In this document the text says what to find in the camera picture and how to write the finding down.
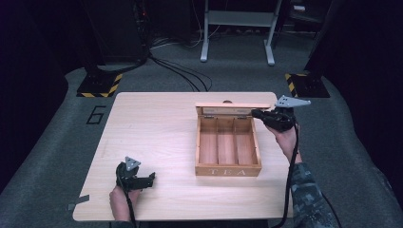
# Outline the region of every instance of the tripod base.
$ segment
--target tripod base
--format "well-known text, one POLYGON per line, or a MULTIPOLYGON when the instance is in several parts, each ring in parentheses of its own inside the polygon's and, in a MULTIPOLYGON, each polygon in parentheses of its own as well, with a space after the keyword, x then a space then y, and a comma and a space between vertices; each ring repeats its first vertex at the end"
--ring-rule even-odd
POLYGON ((77 97, 111 97, 118 88, 122 74, 87 74, 80 87, 77 89, 77 97))
POLYGON ((329 92, 320 79, 306 74, 285 74, 293 97, 330 98, 329 92))

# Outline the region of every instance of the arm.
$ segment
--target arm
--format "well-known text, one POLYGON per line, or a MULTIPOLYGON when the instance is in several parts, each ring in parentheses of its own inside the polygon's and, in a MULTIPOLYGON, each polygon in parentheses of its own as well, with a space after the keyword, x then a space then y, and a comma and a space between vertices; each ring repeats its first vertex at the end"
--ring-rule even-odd
MULTIPOLYGON (((288 162, 293 156, 297 142, 296 130, 291 128, 278 132, 267 127, 275 137, 288 162)), ((291 179, 291 193, 294 205, 294 227, 334 227, 334 215, 323 198, 308 165, 302 162, 298 151, 291 179)))
MULTIPOLYGON (((136 205, 137 197, 140 196, 141 190, 132 190, 128 193, 133 207, 136 205)), ((112 209, 113 217, 116 221, 113 227, 131 228, 134 227, 130 221, 130 212, 124 191, 121 187, 115 186, 112 192, 109 193, 110 208, 112 209)))

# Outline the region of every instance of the black curtain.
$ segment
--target black curtain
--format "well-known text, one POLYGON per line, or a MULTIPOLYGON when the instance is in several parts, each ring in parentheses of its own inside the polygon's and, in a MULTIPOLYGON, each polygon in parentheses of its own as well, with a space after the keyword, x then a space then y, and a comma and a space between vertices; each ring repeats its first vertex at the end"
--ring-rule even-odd
POLYGON ((355 133, 403 205, 403 16, 399 1, 338 1, 306 68, 345 98, 355 133))
POLYGON ((79 0, 0 1, 0 191, 63 102, 65 75, 83 66, 68 38, 69 17, 80 24, 89 55, 102 64, 79 0))

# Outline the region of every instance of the gray carpet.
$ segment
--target gray carpet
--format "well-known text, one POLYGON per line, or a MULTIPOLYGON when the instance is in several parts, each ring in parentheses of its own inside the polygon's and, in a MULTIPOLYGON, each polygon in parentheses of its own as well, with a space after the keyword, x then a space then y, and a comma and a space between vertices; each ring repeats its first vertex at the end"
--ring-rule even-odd
MULTIPOLYGON (((282 34, 274 50, 276 65, 267 66, 263 38, 215 39, 210 42, 207 63, 200 62, 202 44, 158 47, 151 52, 209 76, 211 91, 273 91, 291 96, 284 74, 303 72, 313 40, 282 34)), ((108 227, 107 222, 74 221, 71 211, 66 211, 79 197, 116 96, 76 97, 85 76, 83 69, 66 76, 69 91, 63 104, 0 197, 0 227, 108 227), (101 123, 86 124, 96 105, 105 106, 97 109, 105 113, 101 123)), ((322 80, 331 98, 310 99, 311 105, 296 108, 302 158, 311 166, 343 227, 402 227, 402 211, 356 137, 348 106, 337 89, 326 78, 322 80)), ((123 91, 192 89, 179 75, 149 60, 124 74, 117 92, 123 91)), ((278 219, 269 220, 270 225, 276 222, 278 219)), ((292 227, 292 220, 284 227, 292 227)))

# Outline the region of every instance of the wooden box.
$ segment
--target wooden box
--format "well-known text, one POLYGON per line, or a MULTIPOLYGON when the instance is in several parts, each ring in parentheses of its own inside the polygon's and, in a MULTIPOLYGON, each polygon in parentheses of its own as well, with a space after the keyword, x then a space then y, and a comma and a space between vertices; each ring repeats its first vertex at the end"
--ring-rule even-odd
POLYGON ((269 104, 196 103, 196 175, 256 177, 261 170, 254 108, 269 104))

